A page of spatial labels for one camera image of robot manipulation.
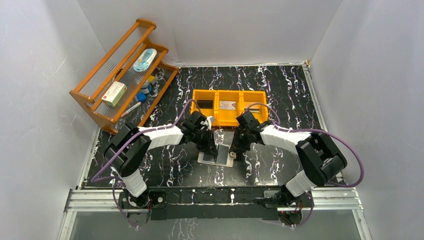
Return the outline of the white leather card holder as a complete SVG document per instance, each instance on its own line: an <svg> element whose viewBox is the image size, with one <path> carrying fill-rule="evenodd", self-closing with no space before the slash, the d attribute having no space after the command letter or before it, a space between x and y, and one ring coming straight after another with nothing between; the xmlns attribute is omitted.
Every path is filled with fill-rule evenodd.
<svg viewBox="0 0 424 240"><path fill-rule="evenodd" d="M229 155L230 146L226 144L218 144L217 145L218 155L216 156L215 163L206 163L201 162L201 159L203 157L203 152L200 152L197 158L197 162L200 164L207 164L207 165L215 165L215 166L221 166L221 167L228 167L232 168L234 164L234 160Z"/></svg>

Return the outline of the black credit card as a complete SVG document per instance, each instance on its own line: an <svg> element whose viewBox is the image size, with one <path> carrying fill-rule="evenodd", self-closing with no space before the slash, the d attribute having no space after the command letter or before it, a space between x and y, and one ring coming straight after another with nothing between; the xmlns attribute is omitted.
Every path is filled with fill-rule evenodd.
<svg viewBox="0 0 424 240"><path fill-rule="evenodd" d="M215 155L210 155L210 154L206 154L204 153L202 158L201 158L201 162L202 163L215 163L216 162L216 156Z"/></svg>

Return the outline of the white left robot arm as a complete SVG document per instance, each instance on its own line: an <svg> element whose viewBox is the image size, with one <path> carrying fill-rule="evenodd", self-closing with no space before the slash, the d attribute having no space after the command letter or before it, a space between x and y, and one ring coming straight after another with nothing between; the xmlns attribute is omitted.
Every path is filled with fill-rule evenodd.
<svg viewBox="0 0 424 240"><path fill-rule="evenodd" d="M126 124L112 138L103 156L117 170L126 197L137 207L144 208L150 202L150 196L139 167L146 153L159 147L194 143L200 153L215 157L218 155L218 147L212 130L214 121L214 116L194 111L173 124L157 127Z"/></svg>

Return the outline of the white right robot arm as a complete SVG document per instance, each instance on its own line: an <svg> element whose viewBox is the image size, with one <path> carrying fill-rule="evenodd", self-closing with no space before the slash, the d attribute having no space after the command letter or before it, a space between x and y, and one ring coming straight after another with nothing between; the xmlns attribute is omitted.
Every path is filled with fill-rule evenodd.
<svg viewBox="0 0 424 240"><path fill-rule="evenodd" d="M252 144L273 146L298 155L302 171L283 184L272 196L256 199L265 207L289 206L300 196L328 184L348 163L332 138L316 129L295 132L267 120L260 123L246 111L236 118L230 152L236 155L250 151Z"/></svg>

